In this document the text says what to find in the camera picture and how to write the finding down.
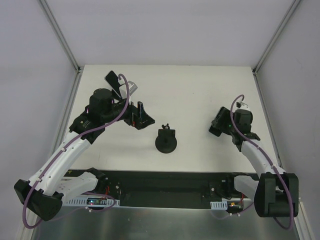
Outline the black smartphone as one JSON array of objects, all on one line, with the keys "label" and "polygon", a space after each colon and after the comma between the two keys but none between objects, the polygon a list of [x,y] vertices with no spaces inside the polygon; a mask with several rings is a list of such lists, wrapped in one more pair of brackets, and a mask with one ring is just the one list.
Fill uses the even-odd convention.
[{"label": "black smartphone", "polygon": [[111,70],[104,79],[113,90],[118,90],[121,86],[119,83],[119,77],[113,70]]},{"label": "black smartphone", "polygon": [[216,137],[220,137],[222,134],[221,128],[220,127],[216,127],[214,125],[211,125],[209,128],[209,132],[213,135],[215,135]]}]

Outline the black round-base clamp phone stand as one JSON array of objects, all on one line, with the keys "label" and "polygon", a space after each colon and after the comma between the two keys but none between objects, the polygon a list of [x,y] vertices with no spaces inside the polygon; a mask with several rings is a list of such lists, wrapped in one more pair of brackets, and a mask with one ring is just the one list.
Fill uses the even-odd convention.
[{"label": "black round-base clamp phone stand", "polygon": [[172,153],[177,147],[176,130],[171,129],[169,124],[162,125],[161,129],[158,129],[158,135],[155,139],[156,149],[163,153]]}]

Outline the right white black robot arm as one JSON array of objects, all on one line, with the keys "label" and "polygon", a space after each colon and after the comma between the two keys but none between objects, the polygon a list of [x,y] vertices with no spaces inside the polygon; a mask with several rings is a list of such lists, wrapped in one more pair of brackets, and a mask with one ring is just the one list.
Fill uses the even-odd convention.
[{"label": "right white black robot arm", "polygon": [[225,184],[230,197],[243,193],[253,200],[257,214],[263,218],[296,217],[299,213],[299,179],[267,160],[262,153],[259,136],[251,131],[253,114],[242,106],[231,113],[222,106],[211,122],[209,132],[219,137],[226,134],[232,143],[250,161],[258,180],[236,176]]}]

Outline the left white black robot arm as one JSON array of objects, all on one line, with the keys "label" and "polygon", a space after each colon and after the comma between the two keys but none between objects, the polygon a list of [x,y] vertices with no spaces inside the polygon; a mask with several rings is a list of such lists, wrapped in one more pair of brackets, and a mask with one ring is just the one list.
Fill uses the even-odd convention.
[{"label": "left white black robot arm", "polygon": [[29,180],[20,179],[14,185],[23,208],[29,209],[43,221],[49,221],[58,214],[64,203],[81,194],[106,193],[106,175],[93,167],[66,183],[61,180],[76,159],[105,131],[106,126],[116,121],[124,121],[137,130],[155,123],[145,112],[142,102],[139,101],[137,106],[126,99],[115,102],[109,89],[96,89],[89,98],[89,104],[69,127],[56,152]]}]

